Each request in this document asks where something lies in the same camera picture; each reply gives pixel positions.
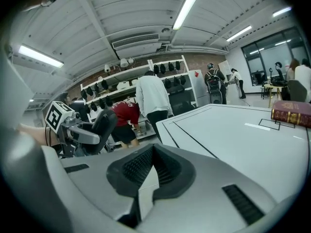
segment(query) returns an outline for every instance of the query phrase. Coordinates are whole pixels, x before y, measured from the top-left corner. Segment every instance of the table surface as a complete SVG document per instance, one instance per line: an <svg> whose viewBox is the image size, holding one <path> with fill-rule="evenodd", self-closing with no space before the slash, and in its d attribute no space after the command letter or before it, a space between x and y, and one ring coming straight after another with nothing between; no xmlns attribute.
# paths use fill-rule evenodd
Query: table surface
<svg viewBox="0 0 311 233"><path fill-rule="evenodd" d="M285 88L287 86L274 86L274 85L271 85L271 84L265 84L264 85L265 88Z"/></svg>
<svg viewBox="0 0 311 233"><path fill-rule="evenodd" d="M163 144L219 158L277 202L305 182L311 130L271 120L271 109L209 104L156 125Z"/></svg>

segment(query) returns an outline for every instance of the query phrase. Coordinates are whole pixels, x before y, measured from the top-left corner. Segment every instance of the red shirt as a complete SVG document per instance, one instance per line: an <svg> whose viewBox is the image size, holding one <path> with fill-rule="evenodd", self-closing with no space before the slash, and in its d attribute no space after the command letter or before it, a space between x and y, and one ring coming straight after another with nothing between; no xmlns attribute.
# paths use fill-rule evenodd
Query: red shirt
<svg viewBox="0 0 311 233"><path fill-rule="evenodd" d="M131 121L132 124L138 124L139 107L137 104L121 101L115 103L111 109L118 117L117 127L126 125L127 121Z"/></svg>

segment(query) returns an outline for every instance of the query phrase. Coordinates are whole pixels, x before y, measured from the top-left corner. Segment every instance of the book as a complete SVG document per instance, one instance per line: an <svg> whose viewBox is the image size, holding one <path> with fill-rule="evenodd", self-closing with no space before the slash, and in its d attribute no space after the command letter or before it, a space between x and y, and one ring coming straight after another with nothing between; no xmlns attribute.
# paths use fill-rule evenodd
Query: book
<svg viewBox="0 0 311 233"><path fill-rule="evenodd" d="M271 119L311 128L311 104L295 101L276 101Z"/></svg>

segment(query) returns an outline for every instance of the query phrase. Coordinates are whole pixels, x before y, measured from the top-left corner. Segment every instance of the white ceiling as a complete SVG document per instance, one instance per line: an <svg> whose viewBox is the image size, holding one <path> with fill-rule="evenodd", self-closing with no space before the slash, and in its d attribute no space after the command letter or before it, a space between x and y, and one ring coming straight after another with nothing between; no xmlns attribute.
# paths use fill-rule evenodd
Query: white ceiling
<svg viewBox="0 0 311 233"><path fill-rule="evenodd" d="M22 12L12 26L13 63L35 93L52 97L74 80L102 69L106 63L118 61L111 42L119 39L158 33L160 41L166 44L169 41L168 51L179 46L188 51L195 46L200 51L214 48L225 53L224 50L241 46L254 36L292 23L285 16L277 18L283 17L280 21L272 18L273 12L286 5L282 0L197 0L182 28L173 31L172 25L183 2L57 0L48 8ZM226 41L248 25L253 28L248 36L243 34L240 40ZM19 55L21 44L64 62L64 66L57 69Z"/></svg>

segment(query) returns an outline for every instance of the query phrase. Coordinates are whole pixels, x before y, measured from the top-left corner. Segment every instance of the person in red shirt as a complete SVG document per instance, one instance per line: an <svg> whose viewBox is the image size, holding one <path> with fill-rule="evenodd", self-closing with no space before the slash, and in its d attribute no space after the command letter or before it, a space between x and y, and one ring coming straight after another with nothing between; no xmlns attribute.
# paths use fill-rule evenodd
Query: person in red shirt
<svg viewBox="0 0 311 233"><path fill-rule="evenodd" d="M114 141L121 141L123 148L128 148L129 143L131 143L133 147L138 146L139 142L136 138L136 135L133 132L131 126L127 123L127 121L131 121L131 123L137 129L138 133L140 133L140 127L138 125L138 105L129 101L121 101L113 104L111 109L118 117L118 123L111 133Z"/></svg>

